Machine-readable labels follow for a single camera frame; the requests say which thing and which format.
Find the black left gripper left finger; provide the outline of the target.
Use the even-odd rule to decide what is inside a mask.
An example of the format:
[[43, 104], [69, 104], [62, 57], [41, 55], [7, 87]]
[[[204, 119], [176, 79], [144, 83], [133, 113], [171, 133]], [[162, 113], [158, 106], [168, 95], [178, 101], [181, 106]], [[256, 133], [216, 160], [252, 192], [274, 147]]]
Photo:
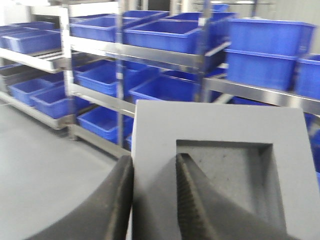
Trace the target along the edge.
[[133, 201], [133, 161], [123, 155], [79, 206], [32, 240], [124, 240]]

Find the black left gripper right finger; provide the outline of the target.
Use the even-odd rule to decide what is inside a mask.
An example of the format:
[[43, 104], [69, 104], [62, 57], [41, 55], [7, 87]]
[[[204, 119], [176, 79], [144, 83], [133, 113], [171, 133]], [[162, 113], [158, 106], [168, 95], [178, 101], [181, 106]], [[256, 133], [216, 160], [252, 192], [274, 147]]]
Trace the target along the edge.
[[188, 153], [176, 155], [177, 220], [184, 240], [291, 240], [218, 193]]

